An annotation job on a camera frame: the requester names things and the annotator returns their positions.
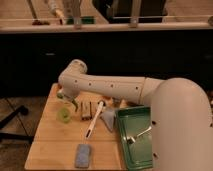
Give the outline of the green tipped gripper finger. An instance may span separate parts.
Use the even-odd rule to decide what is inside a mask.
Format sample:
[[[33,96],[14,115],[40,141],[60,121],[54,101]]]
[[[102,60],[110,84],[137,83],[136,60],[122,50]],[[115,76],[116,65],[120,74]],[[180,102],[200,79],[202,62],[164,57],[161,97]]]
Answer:
[[[74,105],[74,107],[75,107],[75,112],[77,112],[78,111],[78,103],[77,103],[77,101],[75,100],[75,99],[73,99],[72,101],[71,101],[71,103]]]

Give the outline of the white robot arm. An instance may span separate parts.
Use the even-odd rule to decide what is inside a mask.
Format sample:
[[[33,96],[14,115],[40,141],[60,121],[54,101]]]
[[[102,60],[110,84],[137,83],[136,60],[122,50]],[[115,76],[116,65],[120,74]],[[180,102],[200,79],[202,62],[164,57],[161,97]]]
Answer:
[[[58,83],[68,99],[87,91],[148,107],[154,171],[213,171],[213,112],[197,83],[89,75],[78,59],[62,71]]]

